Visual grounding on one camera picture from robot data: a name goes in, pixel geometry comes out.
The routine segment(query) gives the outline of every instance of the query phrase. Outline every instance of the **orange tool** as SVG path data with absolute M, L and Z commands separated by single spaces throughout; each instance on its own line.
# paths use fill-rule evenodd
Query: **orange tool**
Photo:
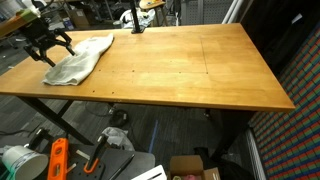
M 67 179 L 68 140 L 59 138 L 51 148 L 48 180 Z
M 94 146 L 94 150 L 92 151 L 91 155 L 90 155 L 90 160 L 86 163 L 86 165 L 83 168 L 83 171 L 87 174 L 91 174 L 98 162 L 99 162 L 99 154 L 101 153 L 101 151 L 104 150 L 104 145 L 107 143 L 107 137 L 102 134 L 99 138 L 98 141 L 96 143 L 96 145 Z

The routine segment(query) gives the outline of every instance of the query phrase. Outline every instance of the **floor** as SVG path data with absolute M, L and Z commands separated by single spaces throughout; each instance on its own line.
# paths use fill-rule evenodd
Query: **floor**
M 16 37 L 12 37 L 10 40 L 14 42 L 15 39 Z M 28 57 L 23 50 L 25 42 L 15 42 L 18 49 L 11 48 L 6 41 L 0 42 L 0 45 L 0 75 L 10 71 Z M 53 99 L 42 100 L 55 111 L 58 111 L 66 102 Z M 194 154 L 194 147 L 208 147 L 213 151 L 221 137 L 221 129 L 216 121 L 218 111 L 211 112 L 216 118 L 214 121 L 209 121 L 203 115 L 204 109 L 199 108 L 132 104 L 116 104 L 116 107 L 129 113 L 129 123 L 122 129 L 129 131 L 128 137 L 135 149 L 153 153 L 156 164 L 162 164 L 166 170 L 171 156 Z M 107 103 L 75 101 L 63 118 L 89 140 L 95 141 L 110 125 L 109 108 Z M 63 133 L 60 128 L 12 96 L 0 95 L 0 119 L 0 131 L 13 132 L 28 129 L 34 133 L 35 129 L 45 127 L 50 129 L 51 135 Z M 32 134 L 19 133 L 17 136 L 32 137 Z M 72 137 L 70 142 L 78 143 Z M 229 153 L 223 158 L 239 164 L 251 173 L 253 171 L 244 134 L 238 137 Z

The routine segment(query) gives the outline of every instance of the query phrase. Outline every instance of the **checkered wall panel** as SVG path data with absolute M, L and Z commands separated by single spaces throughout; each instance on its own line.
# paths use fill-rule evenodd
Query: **checkered wall panel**
M 279 77 L 296 109 L 251 120 L 269 179 L 320 179 L 320 23 Z

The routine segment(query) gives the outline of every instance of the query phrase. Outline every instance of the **wooden table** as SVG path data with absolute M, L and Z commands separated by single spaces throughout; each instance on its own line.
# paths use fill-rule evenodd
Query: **wooden table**
M 113 33 L 115 37 L 79 86 L 41 83 L 49 65 L 27 58 L 0 77 L 0 94 L 18 96 L 85 144 L 91 142 L 38 98 L 222 109 L 224 134 L 216 159 L 228 150 L 254 112 L 295 108 L 240 24 L 130 32 L 68 32 L 73 45 L 92 36 Z M 48 51 L 55 62 L 67 54 L 59 46 Z

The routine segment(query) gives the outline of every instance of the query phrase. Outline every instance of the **black metal table frame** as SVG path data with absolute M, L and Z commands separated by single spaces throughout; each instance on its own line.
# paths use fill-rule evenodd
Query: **black metal table frame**
M 93 145 L 93 143 L 80 134 L 74 127 L 67 123 L 63 118 L 63 114 L 68 110 L 73 100 L 68 100 L 68 102 L 61 108 L 61 110 L 56 113 L 50 109 L 45 103 L 36 97 L 22 97 L 18 96 L 19 99 L 24 101 L 30 107 L 38 111 L 52 123 L 57 125 L 59 128 L 68 132 L 70 135 L 75 137 L 81 143 L 86 145 Z M 238 137 L 238 135 L 247 128 L 249 120 L 254 115 L 255 111 L 244 111 L 244 110 L 220 110 L 221 121 L 222 121 L 222 138 L 219 144 L 211 156 L 214 161 L 219 161 L 223 154 L 228 152 L 228 149 Z

